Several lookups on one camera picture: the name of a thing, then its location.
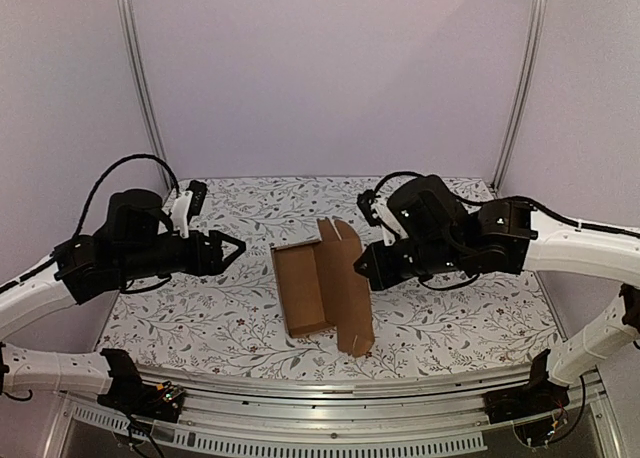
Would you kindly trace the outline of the brown cardboard box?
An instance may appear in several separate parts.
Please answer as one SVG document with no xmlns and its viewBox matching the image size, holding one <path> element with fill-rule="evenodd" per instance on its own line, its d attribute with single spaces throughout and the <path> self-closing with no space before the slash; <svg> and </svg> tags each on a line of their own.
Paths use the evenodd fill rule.
<svg viewBox="0 0 640 458">
<path fill-rule="evenodd" d="M 327 330 L 339 351 L 358 358 L 375 342 L 367 280 L 354 271 L 362 253 L 356 231 L 339 219 L 319 219 L 320 237 L 271 250 L 287 334 L 306 338 Z"/>
</svg>

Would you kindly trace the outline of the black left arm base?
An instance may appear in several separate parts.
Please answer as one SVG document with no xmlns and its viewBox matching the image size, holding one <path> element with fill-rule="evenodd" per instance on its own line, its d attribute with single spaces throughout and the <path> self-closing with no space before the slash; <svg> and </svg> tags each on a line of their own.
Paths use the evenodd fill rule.
<svg viewBox="0 0 640 458">
<path fill-rule="evenodd" d="M 143 382 L 134 361 L 124 350 L 104 348 L 100 355 L 108 363 L 111 385 L 97 396 L 97 403 L 126 416 L 145 417 L 177 423 L 186 390 L 171 381 L 158 384 Z"/>
</svg>

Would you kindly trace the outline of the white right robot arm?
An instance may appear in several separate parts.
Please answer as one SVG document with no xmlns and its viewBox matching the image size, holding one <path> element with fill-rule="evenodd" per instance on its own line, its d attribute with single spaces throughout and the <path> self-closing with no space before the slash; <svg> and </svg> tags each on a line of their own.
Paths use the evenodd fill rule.
<svg viewBox="0 0 640 458">
<path fill-rule="evenodd" d="M 488 274 L 556 274 L 619 286 L 603 311 L 571 337 L 541 354 L 539 371 L 517 393 L 517 405 L 537 414 L 556 388 L 639 338 L 639 232 L 558 213 L 526 196 L 489 200 L 464 198 L 434 174 L 401 171 L 361 192 L 357 206 L 382 232 L 365 247 L 354 270 L 373 291 L 409 280 L 426 286 L 438 275 L 458 272 L 467 283 Z"/>
</svg>

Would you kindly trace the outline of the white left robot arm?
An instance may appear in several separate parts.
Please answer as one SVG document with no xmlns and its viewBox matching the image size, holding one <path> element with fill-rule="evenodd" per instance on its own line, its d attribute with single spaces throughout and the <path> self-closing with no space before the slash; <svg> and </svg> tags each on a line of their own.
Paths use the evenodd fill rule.
<svg viewBox="0 0 640 458">
<path fill-rule="evenodd" d="M 181 273 L 218 276 L 245 252 L 244 241 L 220 231 L 190 229 L 206 193 L 179 193 L 169 212 L 159 195 L 130 189 L 111 196 L 104 224 L 54 248 L 37 265 L 1 287 L 1 336 L 107 294 L 130 293 L 129 283 Z M 104 349 L 87 354 L 34 351 L 1 345 L 1 390 L 36 390 L 111 396 L 128 412 L 148 404 L 148 390 L 129 354 Z"/>
</svg>

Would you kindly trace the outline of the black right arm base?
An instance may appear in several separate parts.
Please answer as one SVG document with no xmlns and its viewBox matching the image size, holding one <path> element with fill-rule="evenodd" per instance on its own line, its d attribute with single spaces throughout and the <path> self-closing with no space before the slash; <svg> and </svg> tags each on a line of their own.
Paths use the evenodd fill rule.
<svg viewBox="0 0 640 458">
<path fill-rule="evenodd" d="M 528 381 L 523 385 L 502 388 L 482 395 L 483 410 L 491 424 L 525 419 L 546 414 L 541 420 L 514 427 L 518 441 L 529 448 L 552 443 L 561 425 L 566 423 L 569 404 L 568 385 L 552 383 L 547 371 L 550 350 L 544 350 L 532 361 Z"/>
</svg>

